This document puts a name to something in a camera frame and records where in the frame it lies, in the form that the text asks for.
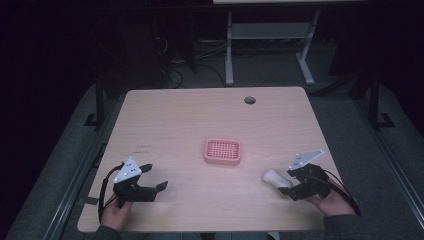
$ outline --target sleeve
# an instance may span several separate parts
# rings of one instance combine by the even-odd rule
[[[118,231],[106,226],[99,226],[91,240],[122,240]]]
[[[361,217],[338,215],[324,217],[324,240],[374,239]]]

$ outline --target white tag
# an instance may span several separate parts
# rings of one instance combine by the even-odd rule
[[[306,164],[317,159],[319,156],[324,154],[324,150],[320,149],[315,152],[298,153],[292,165],[289,166],[289,170],[295,170],[304,167]]]
[[[141,174],[141,169],[132,157],[128,159],[121,171],[113,180],[114,183],[119,183]]]

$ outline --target wooden table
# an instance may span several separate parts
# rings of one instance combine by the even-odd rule
[[[246,104],[246,97],[256,102]],[[240,141],[240,164],[207,164],[203,152],[209,138]],[[169,184],[155,202],[133,205],[127,231],[322,229],[322,214],[314,206],[292,201],[261,179],[269,168],[290,178],[286,171],[295,154],[319,149],[326,154],[314,164],[338,176],[300,87],[130,91],[89,196],[98,198],[106,174],[133,157],[139,165],[153,164],[140,186]],[[98,226],[97,206],[86,204],[78,229],[93,232]]]

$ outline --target hand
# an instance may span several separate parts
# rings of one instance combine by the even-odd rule
[[[101,225],[120,231],[127,222],[133,202],[125,202],[124,206],[119,208],[119,201],[115,194],[107,202],[110,203],[103,210]]]
[[[334,182],[331,178],[328,181],[334,184],[336,187],[340,188],[342,191],[346,192],[343,187]],[[326,198],[320,198],[318,196],[311,196],[304,199],[315,205],[325,216],[335,216],[335,215],[345,215],[351,214],[355,215],[355,211],[349,205],[346,200],[340,196],[334,190],[330,191],[330,194]]]

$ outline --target pink basket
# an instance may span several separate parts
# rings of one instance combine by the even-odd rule
[[[206,142],[205,162],[236,166],[240,163],[240,142],[225,139],[209,139]]]

